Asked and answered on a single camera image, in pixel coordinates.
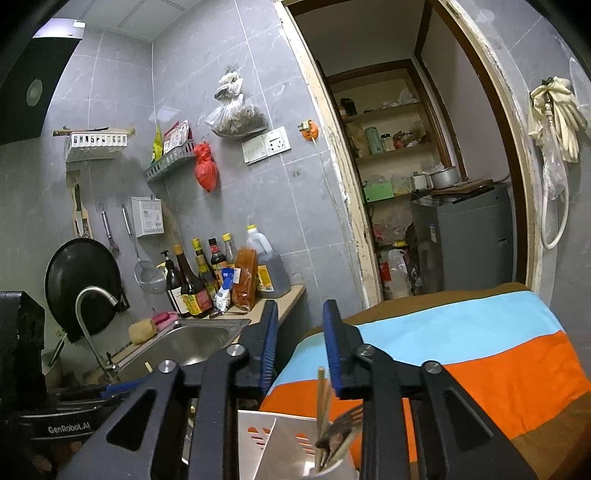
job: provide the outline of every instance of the sponge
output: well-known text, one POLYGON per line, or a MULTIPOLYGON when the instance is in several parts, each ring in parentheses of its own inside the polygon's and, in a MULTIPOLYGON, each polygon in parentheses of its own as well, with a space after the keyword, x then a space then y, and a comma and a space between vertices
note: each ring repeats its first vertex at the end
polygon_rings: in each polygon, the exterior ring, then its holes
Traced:
POLYGON ((128 331, 130 340, 137 345, 147 342, 158 333, 156 325, 152 319, 140 320, 139 322, 130 325, 128 331))

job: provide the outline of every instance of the light blue fabric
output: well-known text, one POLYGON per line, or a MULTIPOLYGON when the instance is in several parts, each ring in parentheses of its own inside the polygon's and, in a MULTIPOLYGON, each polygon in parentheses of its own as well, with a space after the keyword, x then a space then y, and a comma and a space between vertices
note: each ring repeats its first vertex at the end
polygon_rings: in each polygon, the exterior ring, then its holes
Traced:
MULTIPOLYGON (((427 360, 455 364, 484 358, 563 330, 554 314, 530 291, 442 305, 358 328, 364 342, 412 365, 427 360)), ((328 361, 324 335, 317 333, 300 342, 271 389, 313 380, 320 366, 328 368, 328 361)))

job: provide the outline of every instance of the stainless steel sink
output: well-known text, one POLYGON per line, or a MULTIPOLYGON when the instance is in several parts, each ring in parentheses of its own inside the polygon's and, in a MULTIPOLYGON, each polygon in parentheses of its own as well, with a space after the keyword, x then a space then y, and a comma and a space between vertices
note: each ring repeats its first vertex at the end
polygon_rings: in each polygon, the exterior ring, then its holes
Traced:
POLYGON ((121 360, 119 379, 127 382, 145 377, 146 362, 154 369, 162 360, 175 360, 180 365, 203 362, 230 345, 249 322, 249 319, 178 320, 121 360))

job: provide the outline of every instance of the white hose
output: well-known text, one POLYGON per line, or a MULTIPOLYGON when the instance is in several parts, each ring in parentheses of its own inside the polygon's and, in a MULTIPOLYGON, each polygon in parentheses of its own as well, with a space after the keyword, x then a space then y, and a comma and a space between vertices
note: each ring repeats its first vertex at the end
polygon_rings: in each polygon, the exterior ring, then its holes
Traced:
MULTIPOLYGON (((560 146, 558 144, 558 138, 556 135, 556 128, 554 127, 554 118, 548 118, 548 124, 550 125, 551 136, 554 141, 554 147, 557 152, 560 152, 560 146)), ((548 212, 548 186, 547 183, 544 182, 544 196, 542 199, 542 244, 546 250, 552 250, 558 242, 560 242, 560 238, 564 233, 564 229, 566 228, 566 220, 569 218, 569 184, 568 182, 564 186, 564 190, 561 193, 564 202, 564 212, 562 214, 562 221, 560 222, 560 228, 558 229, 558 233, 556 233, 556 237, 551 242, 548 242, 546 239, 546 213, 548 212)))

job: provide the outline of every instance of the orange stripe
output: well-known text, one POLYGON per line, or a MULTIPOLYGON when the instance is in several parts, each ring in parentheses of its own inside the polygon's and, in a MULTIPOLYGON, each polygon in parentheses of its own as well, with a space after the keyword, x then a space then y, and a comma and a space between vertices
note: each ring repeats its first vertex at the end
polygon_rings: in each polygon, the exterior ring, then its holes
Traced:
MULTIPOLYGON (((535 338, 498 355, 446 365, 446 368, 510 439, 536 429, 591 390, 591 383, 564 332, 535 338)), ((264 400, 261 410, 315 417, 316 391, 316 380, 279 385, 264 400)), ((334 419, 359 403, 358 400, 334 398, 329 416, 334 419)), ((417 454, 406 399, 404 414, 413 462, 417 454)), ((359 466, 360 442, 353 445, 351 454, 355 465, 359 466)))

